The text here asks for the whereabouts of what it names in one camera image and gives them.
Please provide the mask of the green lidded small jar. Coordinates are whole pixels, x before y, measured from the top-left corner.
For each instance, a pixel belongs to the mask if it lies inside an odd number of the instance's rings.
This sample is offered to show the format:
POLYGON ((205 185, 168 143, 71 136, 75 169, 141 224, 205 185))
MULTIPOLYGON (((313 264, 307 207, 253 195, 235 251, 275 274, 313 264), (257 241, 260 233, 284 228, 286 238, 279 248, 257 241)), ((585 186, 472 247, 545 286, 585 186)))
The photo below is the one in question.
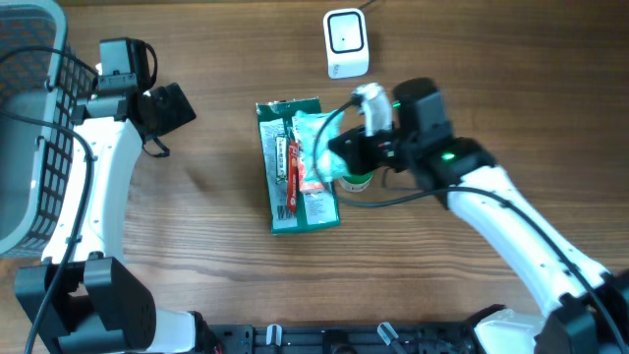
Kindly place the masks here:
POLYGON ((371 180, 372 173, 369 172, 364 175, 343 176, 338 180, 338 182, 345 191, 350 193, 360 193, 370 185, 371 180))

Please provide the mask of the teal wet wipes pack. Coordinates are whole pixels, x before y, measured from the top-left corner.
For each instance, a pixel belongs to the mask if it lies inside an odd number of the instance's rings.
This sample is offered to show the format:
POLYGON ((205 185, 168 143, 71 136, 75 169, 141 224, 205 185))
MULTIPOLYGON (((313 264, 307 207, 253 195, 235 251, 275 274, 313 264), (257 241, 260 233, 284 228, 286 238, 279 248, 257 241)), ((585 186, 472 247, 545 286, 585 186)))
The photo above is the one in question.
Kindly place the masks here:
POLYGON ((300 146, 303 180, 307 183, 332 182, 350 175, 345 160, 328 147, 328 143, 340 135, 344 113, 338 113, 322 128, 331 115, 332 112, 306 113, 298 110, 292 117, 294 137, 300 146))

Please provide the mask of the orange tissue pack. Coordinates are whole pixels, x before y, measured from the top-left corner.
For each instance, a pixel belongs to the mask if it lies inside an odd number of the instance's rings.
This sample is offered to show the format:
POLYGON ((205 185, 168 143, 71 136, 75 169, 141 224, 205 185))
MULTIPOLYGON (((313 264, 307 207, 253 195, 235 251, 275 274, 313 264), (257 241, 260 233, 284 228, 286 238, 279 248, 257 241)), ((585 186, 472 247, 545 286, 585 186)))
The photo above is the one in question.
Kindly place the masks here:
POLYGON ((299 173, 299 191, 303 194, 315 194, 320 193, 324 190, 324 186, 320 182, 307 182, 306 181, 306 172, 302 166, 298 168, 299 173))

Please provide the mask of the red Nescafe coffee stick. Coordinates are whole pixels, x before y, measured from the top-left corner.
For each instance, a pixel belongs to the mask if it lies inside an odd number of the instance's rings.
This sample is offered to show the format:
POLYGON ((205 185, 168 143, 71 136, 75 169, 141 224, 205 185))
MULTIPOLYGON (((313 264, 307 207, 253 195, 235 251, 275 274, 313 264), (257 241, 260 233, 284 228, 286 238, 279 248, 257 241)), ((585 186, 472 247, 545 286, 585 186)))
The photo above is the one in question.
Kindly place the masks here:
POLYGON ((292 212, 297 212, 297 195, 299 187, 299 146, 290 140, 288 145, 288 187, 287 187, 287 208, 292 212))

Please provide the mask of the green glove package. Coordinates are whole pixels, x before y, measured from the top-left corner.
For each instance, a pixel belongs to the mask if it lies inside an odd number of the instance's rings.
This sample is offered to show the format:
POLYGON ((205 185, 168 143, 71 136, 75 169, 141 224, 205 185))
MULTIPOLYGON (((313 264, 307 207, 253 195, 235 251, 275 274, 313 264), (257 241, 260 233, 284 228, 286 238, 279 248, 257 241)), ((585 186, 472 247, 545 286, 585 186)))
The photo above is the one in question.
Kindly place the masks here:
POLYGON ((340 224, 338 203, 325 192, 297 193, 296 211, 288 208, 287 181, 277 177, 277 138, 293 138, 293 116, 296 112, 319 113, 317 98, 257 103, 257 127, 260 138, 269 209, 270 230, 274 235, 311 232, 340 224))

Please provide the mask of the green white candy bar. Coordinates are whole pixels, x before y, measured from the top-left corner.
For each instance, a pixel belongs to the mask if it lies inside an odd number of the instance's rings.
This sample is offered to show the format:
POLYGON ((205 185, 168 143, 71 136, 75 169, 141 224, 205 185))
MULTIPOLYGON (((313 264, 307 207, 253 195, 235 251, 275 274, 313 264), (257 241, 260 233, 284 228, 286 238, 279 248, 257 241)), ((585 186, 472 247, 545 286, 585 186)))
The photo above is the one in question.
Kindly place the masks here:
POLYGON ((288 138, 285 135, 275 137, 275 156, 276 156, 276 183, 281 184, 287 181, 287 147, 288 138))

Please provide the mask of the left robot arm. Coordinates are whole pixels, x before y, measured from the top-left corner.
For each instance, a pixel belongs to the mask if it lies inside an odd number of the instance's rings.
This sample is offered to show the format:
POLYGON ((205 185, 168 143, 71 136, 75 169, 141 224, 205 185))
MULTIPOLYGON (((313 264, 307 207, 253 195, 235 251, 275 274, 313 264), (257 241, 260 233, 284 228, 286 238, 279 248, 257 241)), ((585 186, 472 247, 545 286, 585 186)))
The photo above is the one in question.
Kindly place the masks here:
POLYGON ((40 265, 17 273, 28 344, 41 341, 51 353, 219 353, 222 343, 199 313, 158 309, 123 261, 136 162, 147 142, 191 122, 195 111, 177 84, 157 84, 148 43, 104 39, 100 57, 64 129, 75 147, 58 223, 40 265))

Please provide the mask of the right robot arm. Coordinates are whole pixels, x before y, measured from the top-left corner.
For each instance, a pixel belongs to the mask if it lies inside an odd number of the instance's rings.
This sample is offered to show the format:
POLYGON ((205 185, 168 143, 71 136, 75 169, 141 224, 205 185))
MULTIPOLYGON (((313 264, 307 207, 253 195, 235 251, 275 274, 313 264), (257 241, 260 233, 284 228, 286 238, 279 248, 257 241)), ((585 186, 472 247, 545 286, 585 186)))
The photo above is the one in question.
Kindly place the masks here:
POLYGON ((483 353, 624 353, 628 276, 614 274, 565 239, 517 190, 482 145, 454 134, 434 81, 417 78, 386 93, 357 87, 350 104, 362 126, 328 143, 348 170, 379 167, 414 177, 417 197, 436 197, 474 228, 514 270, 539 307, 535 316, 496 306, 476 316, 483 353))

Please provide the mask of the white barcode scanner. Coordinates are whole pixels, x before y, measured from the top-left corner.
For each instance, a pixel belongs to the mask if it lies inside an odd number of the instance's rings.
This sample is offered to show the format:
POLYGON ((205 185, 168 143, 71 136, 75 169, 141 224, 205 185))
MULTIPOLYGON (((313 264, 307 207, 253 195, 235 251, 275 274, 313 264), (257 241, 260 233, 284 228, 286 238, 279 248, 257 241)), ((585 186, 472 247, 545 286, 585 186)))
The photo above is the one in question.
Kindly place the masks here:
POLYGON ((364 75, 370 65, 365 15, 358 8, 327 12, 322 20, 328 77, 333 80, 364 75))

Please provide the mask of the grey plastic mesh basket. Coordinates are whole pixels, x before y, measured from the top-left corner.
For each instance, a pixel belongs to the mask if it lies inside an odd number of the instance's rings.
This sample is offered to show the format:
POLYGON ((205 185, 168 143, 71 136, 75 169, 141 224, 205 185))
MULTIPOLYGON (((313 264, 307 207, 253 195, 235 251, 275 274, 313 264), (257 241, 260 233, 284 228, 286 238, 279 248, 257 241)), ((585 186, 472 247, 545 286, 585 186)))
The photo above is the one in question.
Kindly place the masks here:
POLYGON ((63 133, 95 77, 54 1, 1 4, 1 255, 36 258, 57 224, 72 163, 63 133))

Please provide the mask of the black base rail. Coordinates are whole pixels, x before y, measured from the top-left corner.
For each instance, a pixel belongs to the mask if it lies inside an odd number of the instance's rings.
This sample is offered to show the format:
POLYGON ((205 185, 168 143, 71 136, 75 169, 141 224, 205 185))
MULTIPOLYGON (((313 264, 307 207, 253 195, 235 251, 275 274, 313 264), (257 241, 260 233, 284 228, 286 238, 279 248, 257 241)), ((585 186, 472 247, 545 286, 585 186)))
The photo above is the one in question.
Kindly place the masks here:
POLYGON ((386 343, 375 325, 212 325, 211 353, 236 354, 478 354, 484 350, 466 323, 396 324, 386 343))

